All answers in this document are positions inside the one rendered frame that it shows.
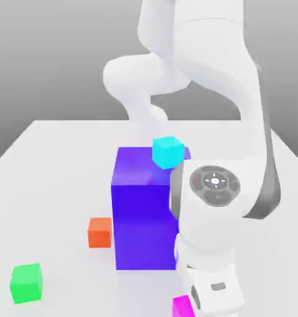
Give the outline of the small cyan cube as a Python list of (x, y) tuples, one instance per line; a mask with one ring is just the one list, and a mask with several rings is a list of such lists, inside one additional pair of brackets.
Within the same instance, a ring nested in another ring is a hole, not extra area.
[(152, 159), (163, 170), (176, 167), (184, 160), (184, 144), (173, 136), (153, 140)]

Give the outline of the small orange cube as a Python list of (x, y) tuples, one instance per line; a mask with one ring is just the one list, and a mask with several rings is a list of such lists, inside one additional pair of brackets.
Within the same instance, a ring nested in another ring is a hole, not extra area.
[(90, 248), (110, 248), (112, 240), (111, 218), (91, 218), (88, 225), (88, 245)]

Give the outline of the small magenta cube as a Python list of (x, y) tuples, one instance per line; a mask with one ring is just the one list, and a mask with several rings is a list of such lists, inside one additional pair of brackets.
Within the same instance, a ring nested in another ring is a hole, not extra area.
[(172, 317), (195, 317), (195, 313), (188, 295), (173, 298)]

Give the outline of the small green cube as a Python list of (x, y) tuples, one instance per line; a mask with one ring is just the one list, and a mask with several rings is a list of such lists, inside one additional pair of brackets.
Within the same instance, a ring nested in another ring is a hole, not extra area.
[(43, 274), (39, 263), (15, 266), (10, 290), (15, 304), (41, 300)]

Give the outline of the large purple box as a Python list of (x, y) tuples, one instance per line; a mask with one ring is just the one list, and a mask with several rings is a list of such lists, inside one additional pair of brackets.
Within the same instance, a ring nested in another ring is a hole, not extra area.
[(169, 211), (169, 177), (150, 147), (120, 147), (111, 181), (118, 270), (173, 270), (178, 221)]

